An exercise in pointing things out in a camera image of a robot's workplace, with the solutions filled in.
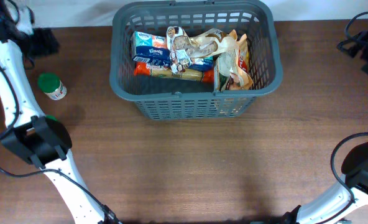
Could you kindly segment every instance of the food package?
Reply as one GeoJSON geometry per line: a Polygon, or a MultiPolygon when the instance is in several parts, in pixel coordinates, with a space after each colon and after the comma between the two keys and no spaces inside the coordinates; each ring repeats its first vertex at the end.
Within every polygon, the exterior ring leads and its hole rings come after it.
{"type": "Polygon", "coordinates": [[[215,90],[248,90],[252,86],[252,78],[246,71],[248,68],[246,55],[249,57],[246,39],[246,35],[243,35],[237,42],[238,49],[225,52],[217,58],[214,66],[215,90]]]}
{"type": "Polygon", "coordinates": [[[135,31],[131,38],[132,59],[155,66],[170,66],[166,37],[135,31]]]}
{"type": "Polygon", "coordinates": [[[174,74],[169,68],[161,66],[153,66],[147,63],[137,62],[134,75],[149,75],[159,78],[179,78],[183,80],[193,80],[203,83],[213,83],[214,73],[213,69],[200,72],[192,69],[186,69],[185,72],[178,72],[174,74]]]}
{"type": "Polygon", "coordinates": [[[167,28],[167,48],[170,50],[173,73],[189,68],[200,58],[210,57],[229,50],[238,49],[236,32],[229,35],[219,29],[210,29],[189,38],[181,27],[167,28]]]}

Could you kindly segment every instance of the packaged bread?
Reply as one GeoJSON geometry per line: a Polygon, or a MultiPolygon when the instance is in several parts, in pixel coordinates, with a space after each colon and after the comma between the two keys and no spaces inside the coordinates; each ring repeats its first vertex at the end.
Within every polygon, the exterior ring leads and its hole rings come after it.
{"type": "Polygon", "coordinates": [[[181,27],[168,27],[167,48],[170,50],[173,73],[185,70],[196,63],[198,58],[205,58],[238,49],[236,32],[226,34],[219,29],[210,29],[196,37],[185,33],[181,27]]]}
{"type": "Polygon", "coordinates": [[[203,83],[213,83],[214,78],[213,70],[200,72],[197,70],[186,69],[185,72],[178,72],[174,74],[169,68],[149,65],[142,62],[137,62],[134,75],[148,75],[159,78],[179,78],[203,83]]]}
{"type": "Polygon", "coordinates": [[[243,35],[237,42],[238,49],[225,52],[217,58],[214,66],[215,90],[248,90],[252,86],[253,80],[246,71],[246,55],[249,56],[246,39],[246,35],[243,35]],[[240,60],[241,48],[243,53],[242,63],[240,60]]]}

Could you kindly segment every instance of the basket handle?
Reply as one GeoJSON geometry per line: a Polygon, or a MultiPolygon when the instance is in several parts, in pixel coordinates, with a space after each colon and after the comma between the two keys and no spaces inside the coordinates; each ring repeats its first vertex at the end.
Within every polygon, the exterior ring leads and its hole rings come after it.
{"type": "Polygon", "coordinates": [[[183,2],[203,2],[203,4],[214,4],[214,0],[175,0],[171,1],[171,6],[176,6],[177,4],[183,3],[183,2]]]}

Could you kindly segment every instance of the basket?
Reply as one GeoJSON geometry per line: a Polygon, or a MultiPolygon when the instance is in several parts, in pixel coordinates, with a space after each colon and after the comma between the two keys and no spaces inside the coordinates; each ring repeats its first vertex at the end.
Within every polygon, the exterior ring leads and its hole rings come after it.
{"type": "Polygon", "coordinates": [[[197,2],[134,2],[120,8],[113,19],[111,87],[119,97],[133,101],[151,119],[196,119],[235,117],[258,96],[276,90],[282,81],[270,9],[258,0],[197,2]],[[213,91],[201,82],[134,76],[136,62],[130,55],[131,35],[142,31],[166,35],[168,26],[181,26],[189,36],[211,28],[236,29],[247,34],[250,46],[250,90],[213,91]]]}

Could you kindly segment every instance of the wooden table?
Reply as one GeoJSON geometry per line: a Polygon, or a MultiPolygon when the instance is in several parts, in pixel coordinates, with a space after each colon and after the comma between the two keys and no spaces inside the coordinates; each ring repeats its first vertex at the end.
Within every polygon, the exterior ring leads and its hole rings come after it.
{"type": "MultiPolygon", "coordinates": [[[[121,220],[201,222],[282,215],[325,191],[342,138],[368,131],[364,62],[336,50],[347,21],[277,22],[284,79],[240,117],[152,121],[109,87],[111,28],[57,29],[61,51],[27,76],[47,114],[65,124],[88,187],[121,220]],[[37,88],[41,72],[68,88],[60,101],[37,88]]],[[[353,33],[368,29],[357,22],[353,33]]],[[[0,131],[4,116],[0,104],[0,131]]],[[[345,145],[338,165],[350,148],[345,145]]],[[[0,165],[34,170],[0,146],[0,165]]],[[[368,207],[348,216],[368,223],[368,207]]],[[[74,223],[44,176],[0,174],[0,223],[74,223]]]]}

